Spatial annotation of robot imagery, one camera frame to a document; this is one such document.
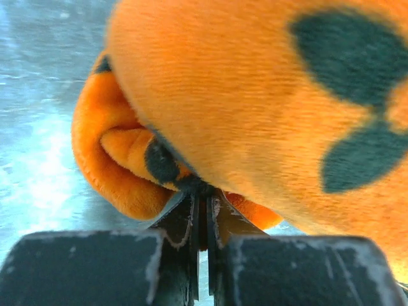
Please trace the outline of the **orange patterned pillowcase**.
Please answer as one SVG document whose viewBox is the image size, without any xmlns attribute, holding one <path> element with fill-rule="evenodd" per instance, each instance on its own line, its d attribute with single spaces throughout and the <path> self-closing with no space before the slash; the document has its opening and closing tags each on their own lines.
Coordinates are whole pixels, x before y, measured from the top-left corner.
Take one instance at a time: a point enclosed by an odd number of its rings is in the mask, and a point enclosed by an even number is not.
<svg viewBox="0 0 408 306">
<path fill-rule="evenodd" d="M 406 1 L 119 1 L 71 141 L 129 217 L 217 188 L 263 229 L 369 237 L 407 282 Z"/>
</svg>

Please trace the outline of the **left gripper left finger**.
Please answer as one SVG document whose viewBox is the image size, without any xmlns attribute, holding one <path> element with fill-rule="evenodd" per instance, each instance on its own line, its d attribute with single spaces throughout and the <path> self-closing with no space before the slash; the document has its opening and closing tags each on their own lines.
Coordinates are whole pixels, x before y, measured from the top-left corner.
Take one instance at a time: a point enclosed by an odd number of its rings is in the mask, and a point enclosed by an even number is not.
<svg viewBox="0 0 408 306">
<path fill-rule="evenodd" d="M 176 193 L 145 230 L 25 235 L 1 269 L 1 304 L 193 305 L 198 211 L 197 195 Z"/>
</svg>

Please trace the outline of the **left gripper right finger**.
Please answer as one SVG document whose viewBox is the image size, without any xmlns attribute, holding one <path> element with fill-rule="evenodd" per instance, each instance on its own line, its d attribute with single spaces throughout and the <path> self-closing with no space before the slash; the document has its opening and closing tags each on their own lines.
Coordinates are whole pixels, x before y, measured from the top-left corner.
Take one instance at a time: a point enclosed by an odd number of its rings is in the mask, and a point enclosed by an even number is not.
<svg viewBox="0 0 408 306">
<path fill-rule="evenodd" d="M 216 305 L 401 305 L 373 241 L 269 235 L 217 191 L 207 198 L 208 284 Z"/>
</svg>

